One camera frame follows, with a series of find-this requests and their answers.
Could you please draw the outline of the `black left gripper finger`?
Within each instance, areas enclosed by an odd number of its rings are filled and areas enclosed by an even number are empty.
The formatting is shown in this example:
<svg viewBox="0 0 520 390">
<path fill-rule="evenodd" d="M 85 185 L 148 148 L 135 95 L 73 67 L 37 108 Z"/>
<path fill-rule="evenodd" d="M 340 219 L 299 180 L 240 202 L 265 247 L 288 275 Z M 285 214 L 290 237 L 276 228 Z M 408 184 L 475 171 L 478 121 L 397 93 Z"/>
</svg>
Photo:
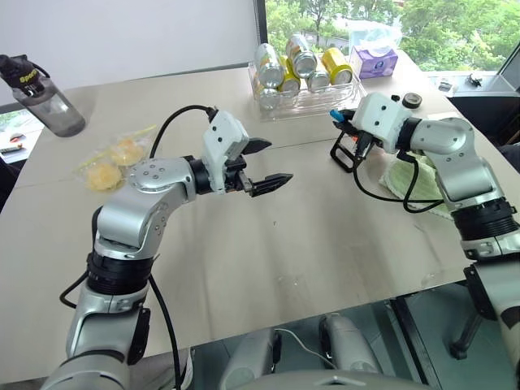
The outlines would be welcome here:
<svg viewBox="0 0 520 390">
<path fill-rule="evenodd" d="M 271 146 L 271 142 L 260 137 L 249 138 L 245 148 L 242 150 L 243 155 L 256 154 Z"/>
<path fill-rule="evenodd" d="M 252 183 L 252 188 L 249 192 L 251 197 L 261 196 L 267 193 L 274 192 L 283 185 L 287 184 L 293 178 L 293 174 L 276 173 L 266 176 L 263 180 Z"/>
</svg>

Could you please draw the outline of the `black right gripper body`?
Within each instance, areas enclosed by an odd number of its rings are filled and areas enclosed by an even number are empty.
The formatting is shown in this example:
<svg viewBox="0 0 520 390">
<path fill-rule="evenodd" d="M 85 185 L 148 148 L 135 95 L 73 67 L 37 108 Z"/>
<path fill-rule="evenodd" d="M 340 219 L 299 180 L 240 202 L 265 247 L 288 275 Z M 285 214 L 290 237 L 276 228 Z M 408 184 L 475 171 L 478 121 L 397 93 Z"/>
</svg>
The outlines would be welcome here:
<svg viewBox="0 0 520 390">
<path fill-rule="evenodd" d="M 355 153 L 369 153 L 374 145 L 377 145 L 377 146 L 382 145 L 382 141 L 379 140 L 378 138 L 376 138 L 373 134 L 371 134 L 365 130 L 360 130 L 358 128 L 355 128 L 354 126 L 353 126 L 353 135 L 349 135 L 349 136 L 354 140 L 354 143 L 355 143 L 354 152 Z"/>
</svg>

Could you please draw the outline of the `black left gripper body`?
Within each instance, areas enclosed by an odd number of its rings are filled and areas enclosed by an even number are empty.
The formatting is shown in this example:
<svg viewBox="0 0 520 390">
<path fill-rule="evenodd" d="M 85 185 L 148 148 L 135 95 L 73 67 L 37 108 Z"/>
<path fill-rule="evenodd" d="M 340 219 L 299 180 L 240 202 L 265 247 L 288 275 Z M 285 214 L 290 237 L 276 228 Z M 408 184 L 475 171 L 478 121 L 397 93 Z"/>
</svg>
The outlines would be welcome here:
<svg viewBox="0 0 520 390">
<path fill-rule="evenodd" d="M 234 160 L 228 159 L 225 162 L 223 178 L 226 193 L 242 191 L 251 197 L 254 196 L 253 182 L 244 172 L 246 167 L 247 164 L 241 155 Z"/>
</svg>

